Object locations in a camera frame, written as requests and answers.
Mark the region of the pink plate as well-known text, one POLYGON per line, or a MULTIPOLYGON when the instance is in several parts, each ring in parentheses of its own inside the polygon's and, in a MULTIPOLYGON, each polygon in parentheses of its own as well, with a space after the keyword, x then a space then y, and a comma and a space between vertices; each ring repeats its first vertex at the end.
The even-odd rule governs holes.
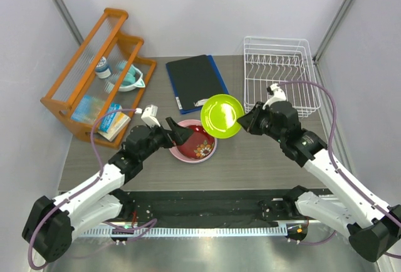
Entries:
MULTIPOLYGON (((182 126, 182 127, 187 127, 187 126, 189 126, 189 125, 201 125, 201 126, 202 126, 200 120, 194 120, 194 119, 183 120, 183 121, 179 122, 178 124, 179 124, 180 126, 182 126)), ((177 147, 171 148, 171 149, 170 149, 170 153, 171 153, 176 159, 178 159, 178 160, 180 160, 180 161, 182 161, 182 162, 189 163, 189 164, 198 164, 198 163, 201 163, 201 162, 206 161, 207 159, 209 159, 209 158, 214 154, 214 152, 215 152, 216 149, 217 149, 217 139, 216 139, 216 138, 215 138, 215 141, 216 141, 216 146, 214 147, 214 150, 212 151, 212 153, 211 153, 208 157, 206 157, 206 158, 204 158, 204 159, 201 159, 201 160, 195 160, 195 159, 189 159, 189 158, 187 158, 186 156, 182 155, 182 154, 178 151, 178 148, 177 148, 177 147)))

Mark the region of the red floral plate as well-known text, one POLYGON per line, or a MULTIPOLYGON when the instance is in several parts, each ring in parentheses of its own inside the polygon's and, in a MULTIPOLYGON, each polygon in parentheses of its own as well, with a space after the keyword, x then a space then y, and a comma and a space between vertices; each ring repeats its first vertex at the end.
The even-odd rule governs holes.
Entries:
POLYGON ((189 125, 193 134, 183 144, 178 146, 178 151, 189 159, 201 160, 208 157, 216 146, 215 138, 210 136, 201 125, 189 125))

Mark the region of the lime green plate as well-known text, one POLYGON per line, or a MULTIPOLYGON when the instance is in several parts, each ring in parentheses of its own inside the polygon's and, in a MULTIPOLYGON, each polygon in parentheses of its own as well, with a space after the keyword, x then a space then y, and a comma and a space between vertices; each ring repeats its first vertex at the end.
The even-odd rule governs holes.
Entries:
POLYGON ((217 139, 229 139, 241 130, 237 119, 243 115, 244 109, 235 97, 217 94, 203 105, 200 120, 209 135, 217 139))

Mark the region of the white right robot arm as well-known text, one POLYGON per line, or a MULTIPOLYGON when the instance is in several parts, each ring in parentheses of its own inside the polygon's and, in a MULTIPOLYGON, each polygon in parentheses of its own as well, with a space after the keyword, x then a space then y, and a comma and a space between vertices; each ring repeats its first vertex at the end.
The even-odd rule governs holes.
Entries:
POLYGON ((247 133, 277 141, 287 158, 318 178, 341 202, 337 206, 297 186, 285 196, 286 216, 319 220, 348 238, 369 262, 376 262, 400 240, 400 205, 390 206, 352 175, 317 134, 301 126, 290 102, 257 102, 237 122, 247 133))

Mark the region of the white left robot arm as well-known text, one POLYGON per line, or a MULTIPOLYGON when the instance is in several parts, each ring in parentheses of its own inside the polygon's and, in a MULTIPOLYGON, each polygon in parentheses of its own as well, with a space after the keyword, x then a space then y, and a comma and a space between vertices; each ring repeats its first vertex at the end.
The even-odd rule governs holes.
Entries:
POLYGON ((83 232, 110 219, 127 221, 132 217, 135 203, 122 186, 139 174, 153 153, 183 145, 194 133, 170 117, 166 121, 168 129, 161 125, 135 126, 121 149, 95 175, 60 196, 42 196, 34 202, 22 232, 29 244, 32 269, 38 269, 33 262, 34 251, 52 263, 83 232))

